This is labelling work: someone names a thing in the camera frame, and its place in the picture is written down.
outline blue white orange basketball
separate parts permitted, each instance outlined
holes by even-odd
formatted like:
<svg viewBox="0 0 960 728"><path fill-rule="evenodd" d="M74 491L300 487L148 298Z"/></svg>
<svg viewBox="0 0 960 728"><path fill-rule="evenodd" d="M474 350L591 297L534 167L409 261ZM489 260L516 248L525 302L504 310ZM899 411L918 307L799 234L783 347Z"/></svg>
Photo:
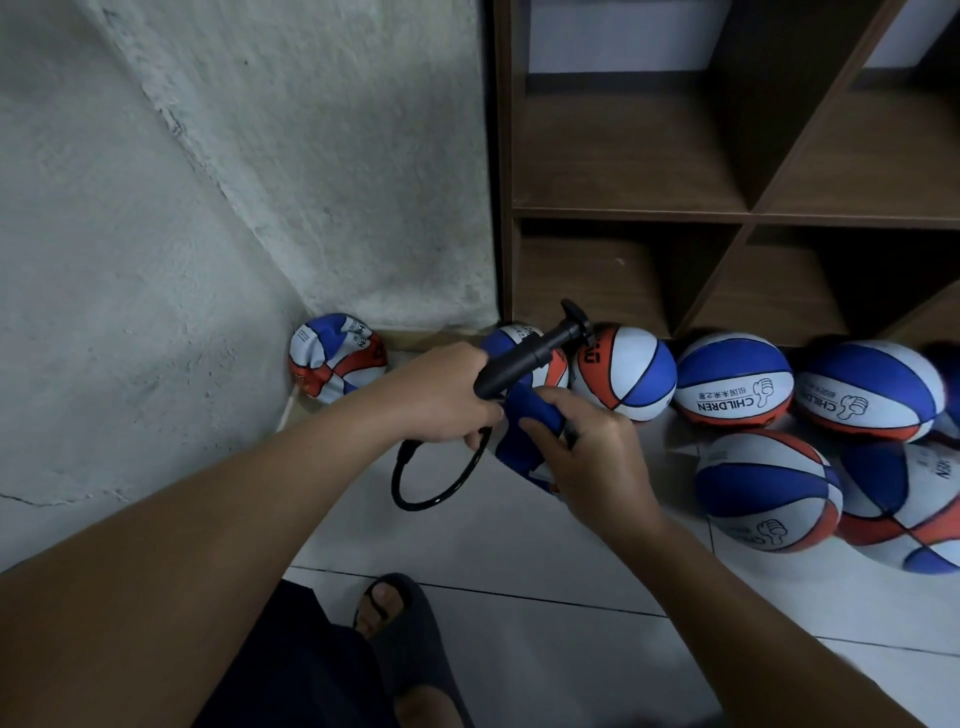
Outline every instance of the blue white orange basketball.
<svg viewBox="0 0 960 728"><path fill-rule="evenodd" d="M695 478L710 521L760 551L802 551L828 538L843 508L826 457L785 432L724 435L708 446Z"/></svg>
<svg viewBox="0 0 960 728"><path fill-rule="evenodd" d="M929 358L947 392L947 406L933 421L930 439L960 449L960 347L940 350Z"/></svg>
<svg viewBox="0 0 960 728"><path fill-rule="evenodd" d="M552 404L543 401L533 388L519 383L510 388L503 402L503 419L493 428L487 449L510 470L522 475L547 493L559 493L550 468L530 435L520 429L524 417L539 420L557 437L562 437L566 420Z"/></svg>
<svg viewBox="0 0 960 728"><path fill-rule="evenodd" d="M346 313L329 313L297 329L290 373L308 396L331 404L387 371L379 334Z"/></svg>
<svg viewBox="0 0 960 728"><path fill-rule="evenodd" d="M944 411L944 382L921 354L889 341L851 341L813 357L797 402L818 425L910 442Z"/></svg>
<svg viewBox="0 0 960 728"><path fill-rule="evenodd" d="M526 324L507 324L498 328L489 334L480 342L480 348L490 355L490 358L497 358L501 354L508 352L530 334L542 335L543 332L537 327L527 326ZM563 350L553 350L553 359L549 364L538 367L532 373L524 375L521 383L531 387L565 387L569 381L569 372L566 367L566 354Z"/></svg>
<svg viewBox="0 0 960 728"><path fill-rule="evenodd" d="M872 559L916 573L960 570L960 461L922 445L850 448L838 467L837 533Z"/></svg>
<svg viewBox="0 0 960 728"><path fill-rule="evenodd" d="M677 361L674 402L695 423L764 427L786 412L792 396L786 357L759 336L705 336Z"/></svg>
<svg viewBox="0 0 960 728"><path fill-rule="evenodd" d="M670 403L677 388L677 364L649 331L607 327L597 334L594 346L577 352L570 388L635 423L644 423Z"/></svg>

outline white floor tile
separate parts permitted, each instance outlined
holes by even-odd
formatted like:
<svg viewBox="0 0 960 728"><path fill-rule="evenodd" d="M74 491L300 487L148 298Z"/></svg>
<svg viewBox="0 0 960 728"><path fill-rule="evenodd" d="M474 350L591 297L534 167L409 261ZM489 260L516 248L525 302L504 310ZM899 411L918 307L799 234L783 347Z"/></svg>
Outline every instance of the white floor tile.
<svg viewBox="0 0 960 728"><path fill-rule="evenodd" d="M823 640L869 675L927 728L954 728L960 715L960 658Z"/></svg>
<svg viewBox="0 0 960 728"><path fill-rule="evenodd" d="M713 529L716 554L818 637L960 655L960 576L878 564L837 538L808 551L761 553Z"/></svg>
<svg viewBox="0 0 960 728"><path fill-rule="evenodd" d="M290 569L349 624L369 580ZM477 728L691 726L719 713L669 620L424 589Z"/></svg>
<svg viewBox="0 0 960 728"><path fill-rule="evenodd" d="M303 417L295 412L291 422ZM668 511L709 546L692 495L696 461L667 454L688 438L673 412L641 430L658 495ZM418 581L662 614L652 596L566 507L485 455L449 501L405 513L390 497L396 453L374 463L303 547L298 566L376 575L400 570ZM424 445L407 466L408 496L429 497L453 482L469 459L462 443Z"/></svg>

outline slipper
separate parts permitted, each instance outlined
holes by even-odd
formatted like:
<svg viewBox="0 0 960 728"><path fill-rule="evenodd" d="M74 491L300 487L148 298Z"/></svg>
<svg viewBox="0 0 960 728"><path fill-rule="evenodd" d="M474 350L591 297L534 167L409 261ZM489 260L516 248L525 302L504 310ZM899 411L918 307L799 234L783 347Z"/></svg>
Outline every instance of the slipper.
<svg viewBox="0 0 960 728"><path fill-rule="evenodd" d="M450 663L446 659L440 627L434 619L430 602L420 585L402 573L388 573L376 579L364 592L373 609L386 621L390 616L373 598L373 587L389 584L403 600L403 611L384 624L370 639L370 646L380 666L383 688L390 697L397 697L417 685L429 685L445 693L457 708L464 728L473 728L467 706L457 689ZM353 628L356 629L356 614Z"/></svg>

